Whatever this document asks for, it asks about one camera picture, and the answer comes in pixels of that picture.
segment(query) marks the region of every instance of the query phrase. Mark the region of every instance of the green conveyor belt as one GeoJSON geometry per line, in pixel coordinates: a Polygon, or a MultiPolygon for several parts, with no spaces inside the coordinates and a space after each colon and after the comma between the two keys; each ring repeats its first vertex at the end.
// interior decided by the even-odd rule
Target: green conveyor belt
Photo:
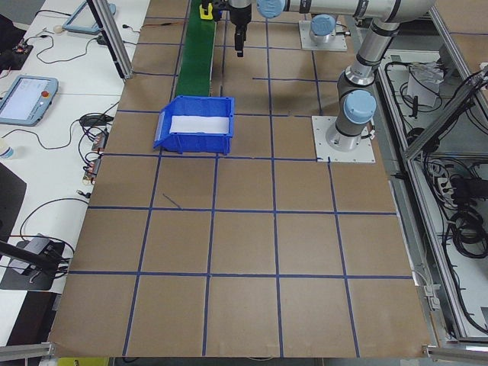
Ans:
{"type": "Polygon", "coordinates": [[[200,19],[200,3],[201,0],[191,0],[190,18],[175,96],[208,97],[210,95],[216,23],[200,19]]]}

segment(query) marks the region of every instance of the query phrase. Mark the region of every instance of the white foam block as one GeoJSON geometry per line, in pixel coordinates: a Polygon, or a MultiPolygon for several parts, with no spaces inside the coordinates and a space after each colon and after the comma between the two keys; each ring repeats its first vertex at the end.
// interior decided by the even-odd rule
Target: white foam block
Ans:
{"type": "Polygon", "coordinates": [[[170,133],[229,133],[228,117],[173,116],[170,133]]]}

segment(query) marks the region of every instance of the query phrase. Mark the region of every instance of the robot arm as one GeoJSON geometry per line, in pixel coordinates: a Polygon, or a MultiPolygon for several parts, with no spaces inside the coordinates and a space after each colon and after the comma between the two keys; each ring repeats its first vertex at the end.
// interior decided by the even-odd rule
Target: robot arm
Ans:
{"type": "Polygon", "coordinates": [[[246,41],[247,24],[252,20],[251,0],[214,0],[213,19],[219,20],[221,11],[230,13],[230,21],[236,26],[234,45],[237,57],[244,57],[244,42],[246,41]]]}
{"type": "MultiPolygon", "coordinates": [[[[230,11],[230,20],[236,25],[236,50],[242,57],[247,24],[251,21],[251,0],[214,0],[213,3],[230,11]]],[[[327,140],[334,149],[343,152],[359,144],[363,127],[374,115],[376,101],[364,88],[373,84],[374,72],[397,35],[400,23],[417,19],[434,4],[435,0],[257,0],[259,13],[265,18],[295,11],[374,19],[355,61],[340,75],[337,84],[341,108],[335,126],[327,132],[327,140]]]]}

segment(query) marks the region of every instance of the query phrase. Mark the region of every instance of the blue joint cap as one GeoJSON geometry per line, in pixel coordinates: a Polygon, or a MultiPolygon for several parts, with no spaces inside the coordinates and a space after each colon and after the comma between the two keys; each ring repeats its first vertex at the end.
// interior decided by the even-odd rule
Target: blue joint cap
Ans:
{"type": "Polygon", "coordinates": [[[258,0],[257,6],[259,14],[267,19],[276,18],[280,15],[285,6],[285,0],[258,0]]]}
{"type": "Polygon", "coordinates": [[[312,32],[316,36],[328,36],[331,34],[336,28],[336,19],[331,17],[327,14],[317,15],[313,17],[312,24],[312,32]]]}
{"type": "Polygon", "coordinates": [[[353,124],[366,124],[376,111],[376,99],[368,91],[354,90],[344,102],[345,116],[353,124]]]}

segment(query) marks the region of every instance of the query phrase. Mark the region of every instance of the yellow object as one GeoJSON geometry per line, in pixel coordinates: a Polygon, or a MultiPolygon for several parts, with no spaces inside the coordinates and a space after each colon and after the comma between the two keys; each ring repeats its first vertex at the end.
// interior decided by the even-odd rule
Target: yellow object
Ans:
{"type": "Polygon", "coordinates": [[[58,366],[108,366],[109,358],[60,358],[58,366]]]}
{"type": "Polygon", "coordinates": [[[212,4],[208,5],[208,11],[205,11],[204,7],[200,5],[200,19],[204,21],[212,21],[214,17],[212,16],[212,4]]]}

